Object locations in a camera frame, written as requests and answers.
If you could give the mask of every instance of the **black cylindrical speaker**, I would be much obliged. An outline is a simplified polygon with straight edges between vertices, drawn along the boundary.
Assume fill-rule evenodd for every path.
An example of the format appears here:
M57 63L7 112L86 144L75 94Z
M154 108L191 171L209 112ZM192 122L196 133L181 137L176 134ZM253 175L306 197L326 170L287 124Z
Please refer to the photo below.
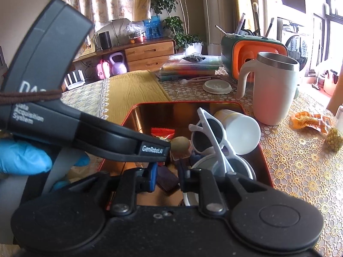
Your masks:
M112 47L111 38L109 36L109 31L103 32L99 34L99 40L101 49L109 49Z

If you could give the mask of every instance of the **stack of books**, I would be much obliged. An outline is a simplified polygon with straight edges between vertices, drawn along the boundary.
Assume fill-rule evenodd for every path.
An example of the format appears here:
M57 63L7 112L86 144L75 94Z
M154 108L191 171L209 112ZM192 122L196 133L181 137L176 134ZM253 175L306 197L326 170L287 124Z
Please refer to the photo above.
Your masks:
M156 75L160 81L215 75L216 70L222 66L221 57L212 55L202 55L202 57L205 59L198 63L192 63L183 58L171 59Z

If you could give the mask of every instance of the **orange panel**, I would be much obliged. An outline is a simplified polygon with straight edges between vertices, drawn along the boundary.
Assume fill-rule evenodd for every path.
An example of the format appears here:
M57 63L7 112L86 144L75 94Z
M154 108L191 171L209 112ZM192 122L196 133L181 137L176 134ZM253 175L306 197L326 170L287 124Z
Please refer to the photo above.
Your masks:
M232 75L238 80L239 71L242 65L252 59L256 59L258 52L272 52L281 54L284 56L288 55L287 49L277 43L253 41L253 40L242 40L238 41L233 48L232 53ZM251 73L248 76L247 82L254 81L254 74Z

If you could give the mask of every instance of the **stainless steel rim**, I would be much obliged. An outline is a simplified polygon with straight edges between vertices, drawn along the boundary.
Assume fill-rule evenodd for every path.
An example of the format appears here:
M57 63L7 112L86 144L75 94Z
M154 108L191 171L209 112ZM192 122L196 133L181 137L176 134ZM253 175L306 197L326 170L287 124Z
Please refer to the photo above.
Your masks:
M271 52L259 52L257 53L257 60L268 66L281 68L289 71L298 72L299 63L287 56L271 53Z

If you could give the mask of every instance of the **potted plant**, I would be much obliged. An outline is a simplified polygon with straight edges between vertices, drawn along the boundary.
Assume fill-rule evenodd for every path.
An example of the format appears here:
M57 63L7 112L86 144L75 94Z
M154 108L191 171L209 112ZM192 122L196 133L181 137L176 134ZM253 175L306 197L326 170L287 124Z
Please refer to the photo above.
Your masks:
M171 16L172 11L176 11L176 5L178 2L176 0L151 0L151 8L155 14L162 14L162 10L166 10L168 17L164 19L164 29L171 31L173 38L176 42L175 49L177 51L184 50L186 54L191 54L194 52L201 53L202 41L197 35L189 34L189 24L186 27L184 23L178 16ZM185 20L184 10L181 4L182 14Z

